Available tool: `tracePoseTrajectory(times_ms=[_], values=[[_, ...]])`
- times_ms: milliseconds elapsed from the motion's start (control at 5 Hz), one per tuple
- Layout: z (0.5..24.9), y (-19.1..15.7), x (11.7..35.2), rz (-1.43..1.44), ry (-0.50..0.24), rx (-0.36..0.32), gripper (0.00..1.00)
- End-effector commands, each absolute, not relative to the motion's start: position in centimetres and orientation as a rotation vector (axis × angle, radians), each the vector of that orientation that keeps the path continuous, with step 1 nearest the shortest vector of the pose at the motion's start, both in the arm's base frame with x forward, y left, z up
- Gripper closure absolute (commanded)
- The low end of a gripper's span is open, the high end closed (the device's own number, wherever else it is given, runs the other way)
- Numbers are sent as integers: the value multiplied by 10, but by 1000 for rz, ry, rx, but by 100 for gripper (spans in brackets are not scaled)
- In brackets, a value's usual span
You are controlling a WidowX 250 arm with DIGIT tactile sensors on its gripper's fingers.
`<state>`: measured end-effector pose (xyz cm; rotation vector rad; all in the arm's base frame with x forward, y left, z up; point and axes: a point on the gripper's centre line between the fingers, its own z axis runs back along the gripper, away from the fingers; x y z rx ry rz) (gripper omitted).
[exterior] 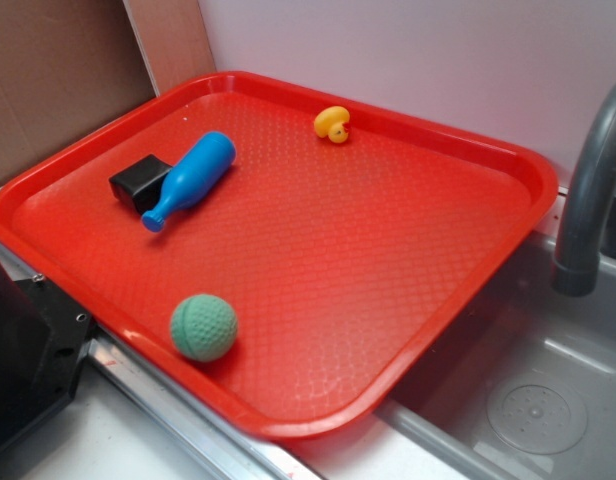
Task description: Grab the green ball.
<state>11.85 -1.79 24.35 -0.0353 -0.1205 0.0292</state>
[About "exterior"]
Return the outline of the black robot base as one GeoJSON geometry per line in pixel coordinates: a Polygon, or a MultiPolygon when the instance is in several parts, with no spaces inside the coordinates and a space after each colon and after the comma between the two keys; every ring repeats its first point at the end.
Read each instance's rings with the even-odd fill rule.
{"type": "Polygon", "coordinates": [[[0,262],[0,454],[75,397],[94,320],[49,279],[0,262]]]}

